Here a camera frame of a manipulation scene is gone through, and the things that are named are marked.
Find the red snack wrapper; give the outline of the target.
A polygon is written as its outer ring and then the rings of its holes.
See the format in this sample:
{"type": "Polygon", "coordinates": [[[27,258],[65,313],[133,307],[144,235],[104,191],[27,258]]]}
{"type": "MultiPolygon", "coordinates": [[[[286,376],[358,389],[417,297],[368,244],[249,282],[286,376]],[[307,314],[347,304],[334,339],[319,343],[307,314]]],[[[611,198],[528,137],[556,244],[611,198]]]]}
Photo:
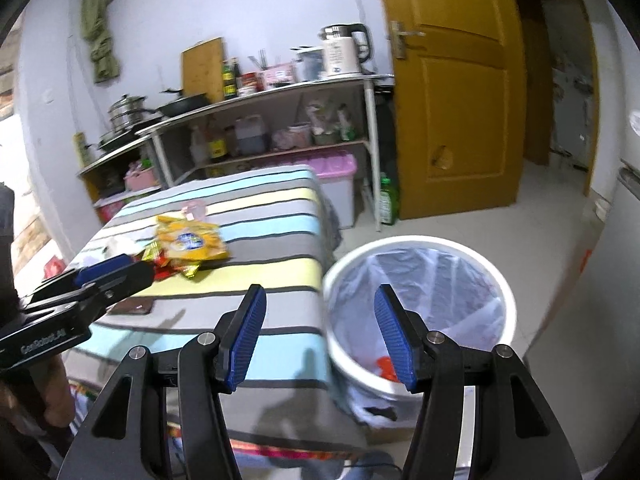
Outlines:
{"type": "Polygon", "coordinates": [[[149,263],[154,272],[154,281],[159,282],[171,276],[181,274],[185,278],[194,278],[200,268],[195,261],[171,259],[165,255],[160,243],[156,240],[149,242],[143,249],[141,260],[149,263]]]}

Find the yellow snack bag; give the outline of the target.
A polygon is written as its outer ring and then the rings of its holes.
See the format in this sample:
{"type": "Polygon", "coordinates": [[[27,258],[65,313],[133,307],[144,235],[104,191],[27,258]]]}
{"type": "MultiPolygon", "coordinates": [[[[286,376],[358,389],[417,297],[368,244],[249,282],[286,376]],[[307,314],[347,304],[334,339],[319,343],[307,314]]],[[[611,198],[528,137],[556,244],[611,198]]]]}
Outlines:
{"type": "Polygon", "coordinates": [[[155,239],[171,260],[202,262],[229,257],[218,226],[209,222],[157,216],[155,239]]]}

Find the pink plastic basket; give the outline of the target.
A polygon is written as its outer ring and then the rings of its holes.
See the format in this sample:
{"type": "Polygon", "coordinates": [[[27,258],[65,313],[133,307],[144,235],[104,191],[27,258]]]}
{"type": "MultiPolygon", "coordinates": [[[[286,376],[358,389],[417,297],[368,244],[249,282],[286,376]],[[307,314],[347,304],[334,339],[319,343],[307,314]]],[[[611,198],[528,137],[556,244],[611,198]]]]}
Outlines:
{"type": "Polygon", "coordinates": [[[158,180],[154,174],[152,166],[142,164],[142,161],[132,162],[124,177],[125,186],[128,191],[138,192],[147,188],[154,188],[158,185],[158,180]]]}

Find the striped tablecloth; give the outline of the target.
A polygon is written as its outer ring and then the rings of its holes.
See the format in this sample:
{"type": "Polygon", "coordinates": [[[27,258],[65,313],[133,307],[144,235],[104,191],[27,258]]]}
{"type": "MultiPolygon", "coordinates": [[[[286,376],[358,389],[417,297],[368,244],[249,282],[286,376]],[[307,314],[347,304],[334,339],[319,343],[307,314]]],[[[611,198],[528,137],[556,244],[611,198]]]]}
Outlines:
{"type": "Polygon", "coordinates": [[[364,449],[361,429],[336,402],[326,348],[322,278],[336,229],[317,177],[303,165],[192,181],[126,205],[88,241],[73,266],[141,252],[161,214],[200,203],[229,258],[193,278],[173,275],[142,292],[145,314],[109,314],[66,353],[70,382],[95,396],[134,347],[177,349],[235,309],[250,285],[265,289],[267,311],[246,378],[222,400],[233,447],[245,456],[346,457],[364,449]]]}

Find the translucent bin liner bag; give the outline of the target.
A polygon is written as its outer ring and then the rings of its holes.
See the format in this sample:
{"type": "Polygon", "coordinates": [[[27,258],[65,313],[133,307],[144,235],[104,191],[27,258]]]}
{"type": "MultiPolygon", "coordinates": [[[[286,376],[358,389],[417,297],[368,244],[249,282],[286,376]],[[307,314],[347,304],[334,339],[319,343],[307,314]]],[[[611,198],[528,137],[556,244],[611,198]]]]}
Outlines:
{"type": "Polygon", "coordinates": [[[323,280],[326,341],[338,388],[352,416],[371,428],[409,428],[420,396],[384,377],[388,355],[374,316],[383,284],[430,330],[463,347],[510,344],[516,307],[506,279],[485,257],[444,238],[407,235],[365,244],[337,261],[323,280]]]}

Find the yellow label oil bottle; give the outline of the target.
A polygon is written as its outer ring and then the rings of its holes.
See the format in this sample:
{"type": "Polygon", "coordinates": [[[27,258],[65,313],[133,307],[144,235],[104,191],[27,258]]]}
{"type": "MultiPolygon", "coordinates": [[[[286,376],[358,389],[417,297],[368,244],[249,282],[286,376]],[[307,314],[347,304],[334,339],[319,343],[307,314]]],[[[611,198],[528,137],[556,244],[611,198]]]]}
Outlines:
{"type": "Polygon", "coordinates": [[[213,162],[222,162],[229,157],[227,138],[224,134],[224,129],[218,125],[218,122],[213,117],[209,117],[207,119],[206,139],[210,159],[213,162]]]}

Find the black frying pan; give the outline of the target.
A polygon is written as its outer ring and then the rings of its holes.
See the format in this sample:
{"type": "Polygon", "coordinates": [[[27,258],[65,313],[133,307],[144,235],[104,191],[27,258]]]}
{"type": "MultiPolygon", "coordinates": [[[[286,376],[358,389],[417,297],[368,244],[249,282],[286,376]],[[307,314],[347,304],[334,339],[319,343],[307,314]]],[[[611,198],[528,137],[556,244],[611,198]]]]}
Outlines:
{"type": "Polygon", "coordinates": [[[190,113],[192,110],[198,110],[210,104],[206,93],[187,94],[184,89],[163,90],[163,93],[171,94],[174,99],[164,105],[157,107],[157,113],[165,117],[176,117],[182,114],[190,113]]]}

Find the grey plastic jerrycan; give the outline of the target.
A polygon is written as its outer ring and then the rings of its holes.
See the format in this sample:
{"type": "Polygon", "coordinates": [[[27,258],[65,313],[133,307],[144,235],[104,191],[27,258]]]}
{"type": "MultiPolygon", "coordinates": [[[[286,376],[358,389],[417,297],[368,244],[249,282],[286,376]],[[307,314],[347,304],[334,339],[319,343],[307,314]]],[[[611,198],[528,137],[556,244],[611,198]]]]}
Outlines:
{"type": "Polygon", "coordinates": [[[236,145],[243,156],[260,155],[267,151],[266,126],[260,115],[248,115],[235,121],[236,145]]]}

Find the green glass oil bottle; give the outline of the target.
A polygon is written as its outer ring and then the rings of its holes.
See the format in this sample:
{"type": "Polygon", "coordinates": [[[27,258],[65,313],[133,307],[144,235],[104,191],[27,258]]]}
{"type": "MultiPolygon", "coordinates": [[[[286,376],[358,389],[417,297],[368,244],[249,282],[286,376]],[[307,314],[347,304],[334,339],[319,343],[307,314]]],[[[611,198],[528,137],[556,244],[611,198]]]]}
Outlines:
{"type": "Polygon", "coordinates": [[[222,64],[222,93],[225,100],[234,99],[238,95],[233,60],[224,60],[224,64],[222,64]]]}

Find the wooden cutting board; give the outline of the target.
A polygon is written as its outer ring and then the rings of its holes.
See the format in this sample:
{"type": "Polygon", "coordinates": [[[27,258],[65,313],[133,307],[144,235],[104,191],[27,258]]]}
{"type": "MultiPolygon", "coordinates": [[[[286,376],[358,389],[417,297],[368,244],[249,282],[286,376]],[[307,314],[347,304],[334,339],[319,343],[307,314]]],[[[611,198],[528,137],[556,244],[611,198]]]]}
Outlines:
{"type": "Polygon", "coordinates": [[[224,40],[221,37],[202,41],[182,52],[182,88],[187,96],[204,93],[211,103],[224,99],[222,64],[224,40]]]}

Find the green hanging cloth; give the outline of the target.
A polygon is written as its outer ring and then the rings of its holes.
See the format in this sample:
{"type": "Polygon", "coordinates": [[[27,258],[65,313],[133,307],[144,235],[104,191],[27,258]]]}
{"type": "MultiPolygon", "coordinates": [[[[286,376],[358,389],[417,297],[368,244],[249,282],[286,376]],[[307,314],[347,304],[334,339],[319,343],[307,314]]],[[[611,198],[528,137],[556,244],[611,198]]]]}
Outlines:
{"type": "Polygon", "coordinates": [[[108,28],[106,0],[81,0],[81,36],[89,45],[89,58],[96,84],[119,76],[119,64],[113,52],[113,38],[108,28]]]}

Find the red lidded jar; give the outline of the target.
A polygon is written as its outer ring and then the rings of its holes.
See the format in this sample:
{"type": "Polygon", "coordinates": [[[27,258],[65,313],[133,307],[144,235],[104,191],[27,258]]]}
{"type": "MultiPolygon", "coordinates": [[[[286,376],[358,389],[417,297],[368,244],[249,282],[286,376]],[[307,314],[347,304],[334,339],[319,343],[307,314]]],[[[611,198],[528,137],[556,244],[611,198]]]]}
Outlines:
{"type": "Polygon", "coordinates": [[[249,96],[262,90],[259,74],[255,72],[245,73],[240,78],[238,96],[249,96]]]}

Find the pink utensil holder box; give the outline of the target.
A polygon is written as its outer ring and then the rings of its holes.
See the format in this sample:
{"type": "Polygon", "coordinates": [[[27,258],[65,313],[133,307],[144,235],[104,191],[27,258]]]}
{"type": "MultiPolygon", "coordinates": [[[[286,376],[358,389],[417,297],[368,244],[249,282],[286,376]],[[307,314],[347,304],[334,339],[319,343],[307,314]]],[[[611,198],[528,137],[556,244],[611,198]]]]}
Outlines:
{"type": "Polygon", "coordinates": [[[296,84],[296,64],[287,62],[267,67],[260,72],[260,80],[265,90],[296,84]]]}

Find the clear plastic storage container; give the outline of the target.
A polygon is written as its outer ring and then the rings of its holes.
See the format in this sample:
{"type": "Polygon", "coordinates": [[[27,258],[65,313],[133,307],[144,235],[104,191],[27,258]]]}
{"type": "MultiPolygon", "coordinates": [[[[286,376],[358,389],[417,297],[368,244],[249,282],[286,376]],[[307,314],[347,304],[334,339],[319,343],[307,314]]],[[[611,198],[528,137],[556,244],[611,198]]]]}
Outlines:
{"type": "Polygon", "coordinates": [[[323,48],[317,47],[295,47],[292,48],[295,56],[297,73],[300,81],[321,80],[326,73],[323,61],[323,48]]]}

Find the yellow wooden door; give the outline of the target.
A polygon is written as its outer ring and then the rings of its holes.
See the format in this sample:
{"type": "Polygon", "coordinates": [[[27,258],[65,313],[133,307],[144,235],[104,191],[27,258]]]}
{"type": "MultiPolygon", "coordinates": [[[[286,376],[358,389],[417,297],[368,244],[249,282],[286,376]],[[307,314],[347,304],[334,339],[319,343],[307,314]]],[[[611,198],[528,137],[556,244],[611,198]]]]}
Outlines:
{"type": "Polygon", "coordinates": [[[425,37],[392,53],[404,219],[509,206],[523,169],[526,84],[515,0],[383,0],[425,37]]]}

